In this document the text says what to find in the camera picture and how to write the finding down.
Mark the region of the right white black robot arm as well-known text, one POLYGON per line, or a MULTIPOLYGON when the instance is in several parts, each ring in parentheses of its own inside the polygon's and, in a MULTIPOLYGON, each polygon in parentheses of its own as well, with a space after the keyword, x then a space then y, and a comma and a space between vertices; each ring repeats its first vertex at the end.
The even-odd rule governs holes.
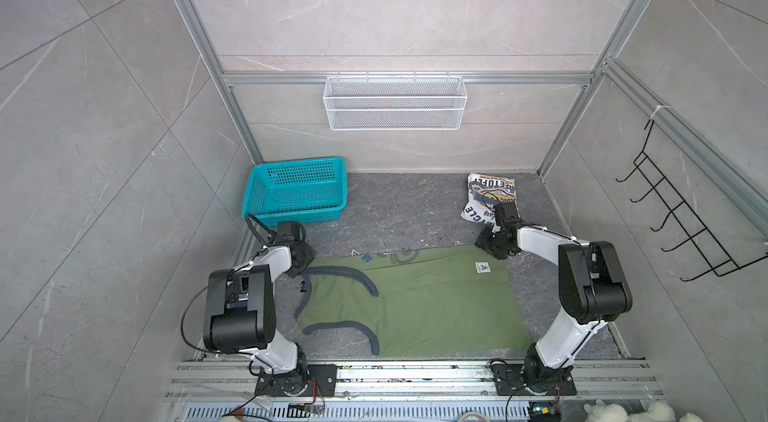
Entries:
POLYGON ((525 222, 513 202, 494 208, 495 222, 475 245, 497 259, 529 252, 558 269, 560 310, 546 334, 528 349, 522 389, 543 395, 564 383, 586 343, 631 310, 632 295, 618 253, 608 241, 585 241, 525 222))

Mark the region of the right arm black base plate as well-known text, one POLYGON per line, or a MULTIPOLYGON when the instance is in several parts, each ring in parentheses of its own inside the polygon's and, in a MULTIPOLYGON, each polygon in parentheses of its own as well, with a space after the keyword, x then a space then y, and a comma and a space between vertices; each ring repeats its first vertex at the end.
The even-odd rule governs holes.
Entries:
POLYGON ((528 363, 494 360, 489 364, 492 381, 500 396, 575 396, 572 367, 551 369, 528 363))

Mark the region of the white tank top navy trim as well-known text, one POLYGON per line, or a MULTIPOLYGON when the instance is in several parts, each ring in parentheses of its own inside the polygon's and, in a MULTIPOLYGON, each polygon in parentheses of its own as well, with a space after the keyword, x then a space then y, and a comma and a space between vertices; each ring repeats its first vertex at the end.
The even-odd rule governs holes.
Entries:
POLYGON ((461 218, 469 222, 493 225, 498 204, 517 204, 516 184, 512 178, 470 173, 467 191, 468 202, 461 218))

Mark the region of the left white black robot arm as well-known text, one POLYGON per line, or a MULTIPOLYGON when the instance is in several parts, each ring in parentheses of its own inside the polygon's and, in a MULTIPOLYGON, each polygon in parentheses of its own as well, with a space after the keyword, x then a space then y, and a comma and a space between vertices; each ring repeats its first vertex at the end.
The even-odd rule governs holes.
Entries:
POLYGON ((281 275, 301 275, 316 251, 307 243, 306 229, 297 221, 280 222, 270 229, 248 213, 246 222, 261 247, 243 265, 209 275, 204 351, 243 356, 258 373, 268 375, 274 387, 287 393, 299 392, 310 379, 306 355, 277 329, 274 286, 281 275))

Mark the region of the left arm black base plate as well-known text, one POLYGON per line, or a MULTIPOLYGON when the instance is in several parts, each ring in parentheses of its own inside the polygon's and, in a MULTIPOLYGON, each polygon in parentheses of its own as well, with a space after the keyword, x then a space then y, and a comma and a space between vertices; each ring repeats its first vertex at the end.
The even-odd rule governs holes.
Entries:
POLYGON ((261 372, 255 391, 274 397, 331 397, 335 394, 338 369, 334 364, 309 364, 274 376, 261 372))

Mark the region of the green camouflage tank top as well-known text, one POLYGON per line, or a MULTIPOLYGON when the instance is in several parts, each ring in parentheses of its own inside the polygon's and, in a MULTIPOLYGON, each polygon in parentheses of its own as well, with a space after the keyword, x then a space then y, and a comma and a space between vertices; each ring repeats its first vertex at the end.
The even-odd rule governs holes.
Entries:
POLYGON ((531 343, 504 262, 475 246, 322 258, 302 277, 302 332, 355 329, 375 356, 427 358, 531 343))

